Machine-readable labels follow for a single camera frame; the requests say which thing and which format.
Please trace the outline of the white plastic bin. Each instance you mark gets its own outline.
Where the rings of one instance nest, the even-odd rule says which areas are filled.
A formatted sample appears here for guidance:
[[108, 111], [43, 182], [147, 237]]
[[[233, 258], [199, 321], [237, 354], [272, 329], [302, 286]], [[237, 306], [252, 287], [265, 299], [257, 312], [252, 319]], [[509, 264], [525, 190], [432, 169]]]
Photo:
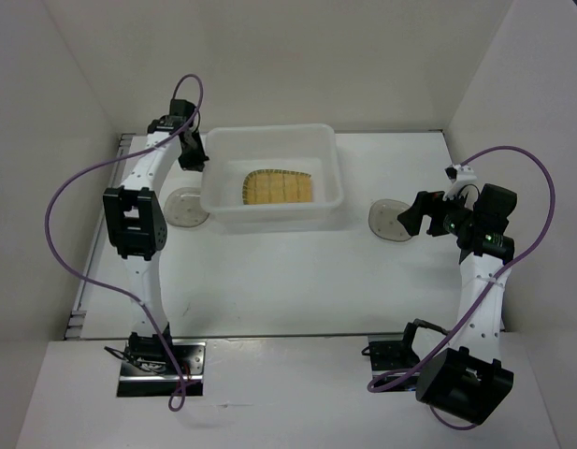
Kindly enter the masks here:
[[[200, 204], [231, 233], [315, 229], [343, 202], [336, 136], [326, 124], [215, 128], [205, 151]], [[310, 175], [311, 201], [245, 204], [243, 184], [257, 170]]]

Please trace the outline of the woven bamboo tray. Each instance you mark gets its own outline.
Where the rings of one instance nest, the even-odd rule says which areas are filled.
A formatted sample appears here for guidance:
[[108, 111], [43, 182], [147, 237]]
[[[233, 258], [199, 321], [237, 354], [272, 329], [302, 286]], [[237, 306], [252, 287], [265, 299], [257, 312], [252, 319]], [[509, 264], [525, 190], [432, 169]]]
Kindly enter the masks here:
[[310, 203], [313, 200], [311, 174], [280, 169], [258, 169], [242, 185], [244, 205]]

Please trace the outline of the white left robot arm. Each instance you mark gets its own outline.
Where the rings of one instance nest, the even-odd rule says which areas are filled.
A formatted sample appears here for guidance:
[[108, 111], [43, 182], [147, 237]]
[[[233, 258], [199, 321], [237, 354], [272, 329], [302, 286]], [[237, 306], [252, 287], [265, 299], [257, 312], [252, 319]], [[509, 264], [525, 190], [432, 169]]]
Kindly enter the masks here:
[[172, 99], [168, 114], [148, 127], [147, 152], [118, 187], [103, 194], [109, 242], [127, 270], [136, 310], [123, 359], [157, 374], [174, 369], [175, 362], [161, 294], [159, 265], [167, 224], [158, 195], [174, 164], [200, 172], [209, 160], [197, 116], [197, 105]]

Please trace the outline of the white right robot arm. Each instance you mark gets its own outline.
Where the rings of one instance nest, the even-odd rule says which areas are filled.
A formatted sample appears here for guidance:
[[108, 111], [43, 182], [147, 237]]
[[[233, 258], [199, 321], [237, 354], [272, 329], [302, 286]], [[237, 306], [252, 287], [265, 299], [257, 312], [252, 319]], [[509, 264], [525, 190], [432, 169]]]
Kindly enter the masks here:
[[457, 323], [448, 341], [419, 369], [415, 396], [432, 413], [481, 425], [511, 392], [514, 375], [501, 364], [499, 320], [514, 256], [505, 236], [516, 193], [486, 184], [471, 208], [464, 199], [421, 191], [398, 221], [412, 235], [429, 217], [428, 235], [451, 234], [460, 250], [461, 294]]

